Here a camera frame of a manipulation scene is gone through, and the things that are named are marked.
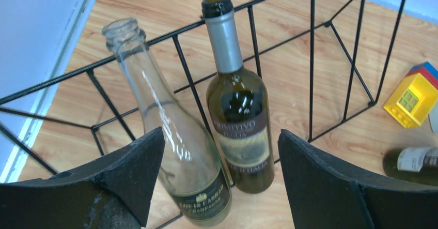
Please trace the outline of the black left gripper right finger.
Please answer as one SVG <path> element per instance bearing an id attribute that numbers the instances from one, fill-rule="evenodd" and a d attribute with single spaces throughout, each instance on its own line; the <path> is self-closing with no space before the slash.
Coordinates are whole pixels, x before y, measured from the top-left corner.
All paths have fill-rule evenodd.
<path id="1" fill-rule="evenodd" d="M 437 228 L 437 187 L 363 169 L 286 129 L 277 146 L 295 228 Z"/>

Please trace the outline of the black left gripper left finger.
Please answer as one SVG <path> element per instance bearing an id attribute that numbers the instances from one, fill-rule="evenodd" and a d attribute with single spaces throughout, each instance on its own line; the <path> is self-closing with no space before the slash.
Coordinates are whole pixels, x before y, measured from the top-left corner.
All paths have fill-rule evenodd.
<path id="1" fill-rule="evenodd" d="M 1 228 L 146 226 L 164 146 L 157 127 L 51 178 L 2 184 Z"/>

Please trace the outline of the clear champagne bottle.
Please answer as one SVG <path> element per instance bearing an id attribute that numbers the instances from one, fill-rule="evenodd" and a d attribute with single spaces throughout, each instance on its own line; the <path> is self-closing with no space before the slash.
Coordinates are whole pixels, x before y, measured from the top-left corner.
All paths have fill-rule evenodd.
<path id="1" fill-rule="evenodd" d="M 213 137 L 170 90 L 135 18 L 107 24 L 102 35 L 135 96 L 144 130 L 163 130 L 159 181 L 193 224 L 221 223 L 231 209 L 232 193 Z"/>

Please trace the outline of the dark green wine bottle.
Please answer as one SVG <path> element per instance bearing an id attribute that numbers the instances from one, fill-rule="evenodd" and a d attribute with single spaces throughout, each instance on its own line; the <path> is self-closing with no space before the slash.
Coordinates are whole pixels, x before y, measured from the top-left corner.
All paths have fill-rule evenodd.
<path id="1" fill-rule="evenodd" d="M 437 148 L 393 148 L 382 160 L 384 173 L 392 178 L 437 186 Z"/>

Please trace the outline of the olive green wine bottle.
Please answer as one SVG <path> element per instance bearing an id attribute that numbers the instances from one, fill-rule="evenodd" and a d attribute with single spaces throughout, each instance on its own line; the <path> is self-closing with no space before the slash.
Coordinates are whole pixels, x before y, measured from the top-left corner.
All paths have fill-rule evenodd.
<path id="1" fill-rule="evenodd" d="M 266 190 L 275 175 L 268 92 L 261 77 L 244 67 L 231 0 L 203 0 L 217 75 L 206 100 L 217 139 L 235 186 Z"/>

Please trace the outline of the yellow red blue block house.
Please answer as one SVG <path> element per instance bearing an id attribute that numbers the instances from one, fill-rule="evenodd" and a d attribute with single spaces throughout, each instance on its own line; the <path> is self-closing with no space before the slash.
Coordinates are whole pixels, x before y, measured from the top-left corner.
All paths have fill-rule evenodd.
<path id="1" fill-rule="evenodd" d="M 383 105 L 404 128 L 419 127 L 437 102 L 437 70 L 429 62 L 413 66 Z"/>

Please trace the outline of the grey wedge stand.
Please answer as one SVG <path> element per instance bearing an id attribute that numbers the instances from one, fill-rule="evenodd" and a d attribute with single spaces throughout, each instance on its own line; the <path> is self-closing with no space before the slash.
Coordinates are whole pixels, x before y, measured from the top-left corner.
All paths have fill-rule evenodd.
<path id="1" fill-rule="evenodd" d="M 429 112 L 429 123 L 433 133 L 438 133 L 438 103 Z"/>

